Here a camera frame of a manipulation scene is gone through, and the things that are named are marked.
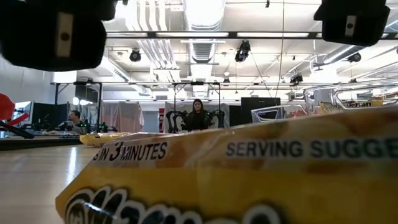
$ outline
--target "ventilation duct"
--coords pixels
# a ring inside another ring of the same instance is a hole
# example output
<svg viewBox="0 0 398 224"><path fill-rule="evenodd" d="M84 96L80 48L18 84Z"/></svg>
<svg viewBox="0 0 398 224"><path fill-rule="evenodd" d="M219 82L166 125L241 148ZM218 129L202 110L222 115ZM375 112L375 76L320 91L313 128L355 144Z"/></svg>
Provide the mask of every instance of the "ventilation duct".
<svg viewBox="0 0 398 224"><path fill-rule="evenodd" d="M384 29L384 32L397 32L398 31L398 19L395 19L394 22L391 22L386 26ZM343 60L344 58L348 58L349 56L359 52L360 50L365 49L366 47L361 47L361 46L356 46L356 45L348 45L345 44L338 49L326 54L323 57L318 57L318 64L320 66L326 65L326 64L331 64L331 63L336 63L339 62L340 60ZM295 67L291 68L289 72L287 72L285 75L296 75L300 73L303 69L308 68L310 62L303 61L300 64L296 65Z"/></svg>
<svg viewBox="0 0 398 224"><path fill-rule="evenodd" d="M111 59L107 57L103 57L101 61L101 67L106 68L108 71L110 71L112 74L122 78L125 82L134 82L131 80L127 72L125 72L122 68L116 65L115 62L113 62ZM150 88L145 88L140 85L131 85L133 89L135 89L140 95L142 96L151 96L152 91Z"/></svg>
<svg viewBox="0 0 398 224"><path fill-rule="evenodd" d="M225 0L184 0L184 17L189 31L221 30L224 18ZM209 63L214 60L215 44L190 44L191 63ZM212 65L191 65L193 78L210 78Z"/></svg>

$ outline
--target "wall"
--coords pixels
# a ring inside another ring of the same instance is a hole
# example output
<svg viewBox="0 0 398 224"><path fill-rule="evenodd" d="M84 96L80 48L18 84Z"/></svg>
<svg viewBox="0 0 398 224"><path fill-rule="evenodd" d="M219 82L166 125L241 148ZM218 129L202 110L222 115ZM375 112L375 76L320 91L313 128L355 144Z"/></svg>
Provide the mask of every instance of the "wall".
<svg viewBox="0 0 398 224"><path fill-rule="evenodd" d="M54 103L55 86L50 84L52 75L52 72L11 65L0 56L0 93L7 95L15 103ZM66 87L60 94L58 103L71 101L74 94L74 86Z"/></svg>

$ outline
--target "fluorescent light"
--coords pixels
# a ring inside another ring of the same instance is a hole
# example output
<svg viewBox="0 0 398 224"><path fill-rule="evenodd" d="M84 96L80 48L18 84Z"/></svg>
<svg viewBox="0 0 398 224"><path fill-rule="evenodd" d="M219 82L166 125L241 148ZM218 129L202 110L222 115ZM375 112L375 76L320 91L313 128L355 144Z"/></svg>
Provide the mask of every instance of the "fluorescent light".
<svg viewBox="0 0 398 224"><path fill-rule="evenodd" d="M89 101L87 101L87 100L80 100L80 105L85 106L85 105L88 105L88 104L90 104Z"/></svg>
<svg viewBox="0 0 398 224"><path fill-rule="evenodd" d="M73 97L72 103L73 105L79 105L79 98Z"/></svg>
<svg viewBox="0 0 398 224"><path fill-rule="evenodd" d="M130 83L117 83L117 82L115 82L115 83L111 83L111 82L109 82L109 83L102 83L103 85L130 85Z"/></svg>
<svg viewBox="0 0 398 224"><path fill-rule="evenodd" d="M225 44L225 40L181 40L181 44Z"/></svg>
<svg viewBox="0 0 398 224"><path fill-rule="evenodd" d="M107 38L128 38L128 37L147 37L146 32L118 32L118 31L107 31Z"/></svg>
<svg viewBox="0 0 398 224"><path fill-rule="evenodd" d="M289 32L238 32L238 37L308 37L308 33Z"/></svg>
<svg viewBox="0 0 398 224"><path fill-rule="evenodd" d="M157 32L157 37L227 37L228 32Z"/></svg>

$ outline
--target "metal beam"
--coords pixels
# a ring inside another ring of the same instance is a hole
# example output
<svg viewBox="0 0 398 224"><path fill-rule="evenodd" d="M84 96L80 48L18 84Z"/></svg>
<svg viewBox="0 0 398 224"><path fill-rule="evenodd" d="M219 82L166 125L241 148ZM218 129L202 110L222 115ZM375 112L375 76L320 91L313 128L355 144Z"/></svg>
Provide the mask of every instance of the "metal beam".
<svg viewBox="0 0 398 224"><path fill-rule="evenodd" d="M108 39L262 39L262 40L320 40L321 32L258 32L258 31L108 31ZM398 40L398 32L385 32L381 40Z"/></svg>

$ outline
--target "table surface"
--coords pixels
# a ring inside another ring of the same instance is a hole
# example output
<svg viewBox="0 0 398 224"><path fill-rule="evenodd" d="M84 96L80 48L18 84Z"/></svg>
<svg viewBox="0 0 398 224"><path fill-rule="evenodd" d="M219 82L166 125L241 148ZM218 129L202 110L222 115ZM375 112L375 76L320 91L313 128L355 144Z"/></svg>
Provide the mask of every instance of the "table surface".
<svg viewBox="0 0 398 224"><path fill-rule="evenodd" d="M55 197L98 150L78 145L1 151L1 223L63 223Z"/></svg>

